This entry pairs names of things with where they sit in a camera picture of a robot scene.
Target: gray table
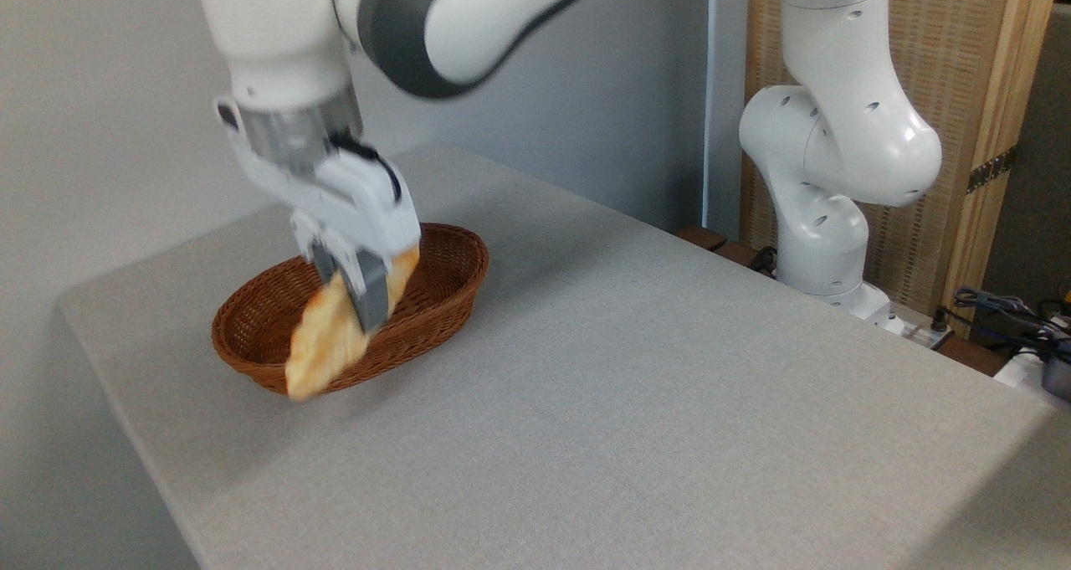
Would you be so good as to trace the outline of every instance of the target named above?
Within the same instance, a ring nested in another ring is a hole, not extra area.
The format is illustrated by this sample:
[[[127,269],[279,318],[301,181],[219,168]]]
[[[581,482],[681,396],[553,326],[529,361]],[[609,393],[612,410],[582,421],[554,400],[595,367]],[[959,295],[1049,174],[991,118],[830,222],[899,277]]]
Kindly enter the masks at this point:
[[[62,313],[203,568],[1068,568],[1071,421],[515,170],[403,155],[491,249],[469,324],[297,405],[215,356],[275,209]]]

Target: cable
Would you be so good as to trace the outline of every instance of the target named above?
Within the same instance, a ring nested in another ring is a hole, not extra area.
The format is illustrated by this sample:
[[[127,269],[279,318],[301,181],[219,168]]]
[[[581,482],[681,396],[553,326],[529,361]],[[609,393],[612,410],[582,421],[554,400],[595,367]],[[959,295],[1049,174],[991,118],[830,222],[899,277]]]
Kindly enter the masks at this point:
[[[994,292],[964,286],[956,288],[954,298],[956,308],[980,308],[991,313],[998,313],[1009,321],[1045,332],[1051,336],[1068,333],[1064,327],[1045,319],[1040,313],[1035,313],[1023,299],[1014,296],[997,296]]]
[[[944,318],[944,316],[952,317],[953,319],[956,319],[957,321],[964,325],[974,327],[974,329],[979,330],[979,332],[987,334],[989,336],[1002,340],[1005,342],[1010,342],[1023,348],[1032,348],[1038,352],[1044,352],[1051,357],[1056,357],[1059,360],[1064,361],[1065,363],[1071,363],[1071,350],[1060,348],[1058,344],[1057,345],[1051,344],[1052,342],[1055,342],[1057,340],[1056,338],[1047,338],[1040,335],[1031,338],[1016,338],[1012,336],[1012,334],[1000,333],[990,329],[990,327],[981,326],[975,321],[971,321],[971,319],[967,319],[966,317],[963,317],[952,312],[952,310],[950,310],[948,306],[938,306],[937,312],[938,315],[941,315],[941,318]]]

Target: white wall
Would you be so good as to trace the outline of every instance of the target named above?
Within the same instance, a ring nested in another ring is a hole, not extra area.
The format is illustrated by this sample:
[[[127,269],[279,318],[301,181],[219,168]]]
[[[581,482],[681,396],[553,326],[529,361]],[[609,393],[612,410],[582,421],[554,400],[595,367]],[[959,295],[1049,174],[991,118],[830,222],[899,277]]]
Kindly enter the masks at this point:
[[[697,220],[705,33],[689,25],[706,11],[583,0],[450,104],[406,98],[359,62],[367,135],[389,154],[463,144],[661,227]],[[198,0],[0,0],[7,570],[193,565],[54,305],[269,204],[211,120],[226,85]]]

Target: wicker basket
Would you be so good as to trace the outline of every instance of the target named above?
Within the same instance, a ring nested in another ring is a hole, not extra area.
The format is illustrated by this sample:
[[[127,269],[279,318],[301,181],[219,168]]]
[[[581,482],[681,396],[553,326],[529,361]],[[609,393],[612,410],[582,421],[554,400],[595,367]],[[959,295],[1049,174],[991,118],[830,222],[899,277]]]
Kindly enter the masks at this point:
[[[487,272],[487,248],[473,231],[451,224],[421,224],[420,264],[390,321],[372,338],[364,358],[325,392],[349,388],[420,357],[462,329]],[[272,392],[286,394],[283,366],[290,332],[321,287],[302,257],[272,266],[238,291],[212,321],[220,358]]]

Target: woven screen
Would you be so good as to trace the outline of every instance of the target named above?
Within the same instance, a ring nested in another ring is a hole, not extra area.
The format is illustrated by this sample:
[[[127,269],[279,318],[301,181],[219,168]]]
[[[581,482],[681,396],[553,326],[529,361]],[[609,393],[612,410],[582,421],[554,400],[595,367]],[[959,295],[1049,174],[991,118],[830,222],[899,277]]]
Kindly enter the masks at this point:
[[[940,134],[934,189],[905,209],[863,206],[871,226],[866,280],[927,313],[941,296],[956,237],[1004,0],[891,0],[892,58],[907,96]],[[748,94],[794,82],[781,59],[781,0],[751,0]],[[775,245],[776,220],[763,179],[745,161],[742,239]]]

